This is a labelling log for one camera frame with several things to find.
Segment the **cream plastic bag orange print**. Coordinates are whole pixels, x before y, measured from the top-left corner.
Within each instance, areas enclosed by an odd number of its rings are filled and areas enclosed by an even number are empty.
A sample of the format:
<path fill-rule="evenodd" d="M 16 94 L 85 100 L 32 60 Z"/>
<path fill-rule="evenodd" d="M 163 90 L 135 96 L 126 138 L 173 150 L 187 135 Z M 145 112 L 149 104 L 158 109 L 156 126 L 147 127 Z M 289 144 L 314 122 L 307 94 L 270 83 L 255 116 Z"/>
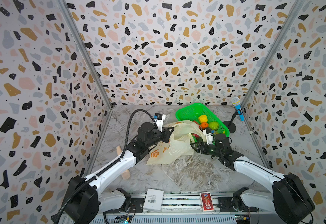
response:
<path fill-rule="evenodd" d="M 183 155 L 194 154 L 194 149 L 191 147 L 191 143 L 195 142 L 194 134 L 200 137 L 203 142 L 207 140 L 199 125 L 189 120 L 173 122 L 168 124 L 167 127 L 173 127 L 174 131 L 167 143 L 159 143 L 150 152 L 147 161 L 148 165 L 171 164 Z"/>

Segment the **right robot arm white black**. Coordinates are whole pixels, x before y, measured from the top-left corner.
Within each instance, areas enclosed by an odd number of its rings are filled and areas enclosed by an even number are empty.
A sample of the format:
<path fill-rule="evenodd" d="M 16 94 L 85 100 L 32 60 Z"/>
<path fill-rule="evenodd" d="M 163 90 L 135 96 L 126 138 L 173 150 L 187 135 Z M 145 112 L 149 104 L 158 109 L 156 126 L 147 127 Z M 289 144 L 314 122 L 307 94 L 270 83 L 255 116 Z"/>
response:
<path fill-rule="evenodd" d="M 236 191 L 224 208 L 243 212 L 250 207 L 275 213 L 287 224 L 299 224 L 312 216 L 315 209 L 307 190 L 295 174 L 283 175 L 261 166 L 243 154 L 232 150 L 230 138 L 225 134 L 208 135 L 203 141 L 192 135 L 191 147 L 195 152 L 209 155 L 232 171 L 244 174 L 262 185 L 266 191 L 242 187 Z"/>

